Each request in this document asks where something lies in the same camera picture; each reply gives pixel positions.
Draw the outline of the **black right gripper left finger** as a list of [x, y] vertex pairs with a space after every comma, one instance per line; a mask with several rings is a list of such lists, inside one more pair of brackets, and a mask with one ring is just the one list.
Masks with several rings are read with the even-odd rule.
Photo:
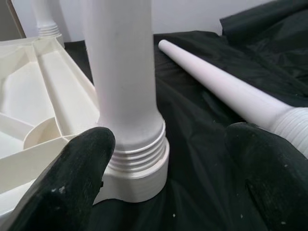
[[112, 131], [104, 127], [69, 141], [9, 215], [7, 230], [86, 230], [115, 143]]

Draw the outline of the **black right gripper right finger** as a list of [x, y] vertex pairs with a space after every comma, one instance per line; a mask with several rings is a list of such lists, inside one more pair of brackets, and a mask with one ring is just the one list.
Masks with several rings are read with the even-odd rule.
[[256, 125], [235, 123], [225, 146], [271, 231], [308, 229], [308, 160], [286, 139]]

